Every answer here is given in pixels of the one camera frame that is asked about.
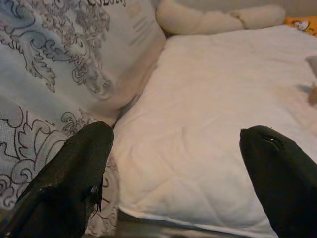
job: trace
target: bedsheet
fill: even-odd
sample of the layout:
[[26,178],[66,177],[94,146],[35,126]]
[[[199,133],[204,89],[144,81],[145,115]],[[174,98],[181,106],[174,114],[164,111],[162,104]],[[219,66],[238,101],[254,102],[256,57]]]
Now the bedsheet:
[[317,137],[275,93],[310,86],[305,57],[314,54],[316,38],[289,26],[170,38],[142,97],[114,130],[120,209],[276,237],[244,166],[240,129],[272,127],[317,161]]

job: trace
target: white mattress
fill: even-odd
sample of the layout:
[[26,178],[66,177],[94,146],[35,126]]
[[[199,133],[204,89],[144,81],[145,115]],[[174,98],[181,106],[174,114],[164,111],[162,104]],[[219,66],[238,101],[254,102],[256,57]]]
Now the white mattress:
[[138,103],[118,122],[112,155],[122,211],[139,218],[275,237],[239,150],[266,125],[317,158],[317,137],[273,93],[311,85],[317,39],[288,26],[168,40]]

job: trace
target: white blanket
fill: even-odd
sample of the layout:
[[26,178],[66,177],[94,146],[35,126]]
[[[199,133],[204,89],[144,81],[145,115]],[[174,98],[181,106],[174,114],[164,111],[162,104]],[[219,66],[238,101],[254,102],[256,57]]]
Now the white blanket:
[[242,128],[270,126],[317,159],[274,88],[311,85],[316,38],[288,26],[171,38],[143,96],[115,128],[120,208],[256,238],[275,237],[239,150]]

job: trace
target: yellow object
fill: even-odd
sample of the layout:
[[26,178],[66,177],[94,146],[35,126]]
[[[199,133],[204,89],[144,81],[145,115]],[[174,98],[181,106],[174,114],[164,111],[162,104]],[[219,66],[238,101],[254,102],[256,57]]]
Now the yellow object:
[[308,32],[317,37],[317,16],[287,17],[285,24],[294,26],[301,31]]

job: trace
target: bed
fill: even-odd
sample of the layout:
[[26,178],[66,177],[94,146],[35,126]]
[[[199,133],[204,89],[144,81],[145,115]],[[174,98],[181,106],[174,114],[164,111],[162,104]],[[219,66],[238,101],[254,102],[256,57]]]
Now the bed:
[[[103,208],[87,234],[113,234],[119,207],[138,221],[214,237],[276,237],[239,133],[266,125],[317,158],[300,90],[316,79],[305,62],[317,55],[316,38],[281,25],[166,42],[147,0],[23,2],[0,2],[1,209],[14,206],[67,138],[102,120],[115,141]],[[219,2],[209,7],[267,3]]]

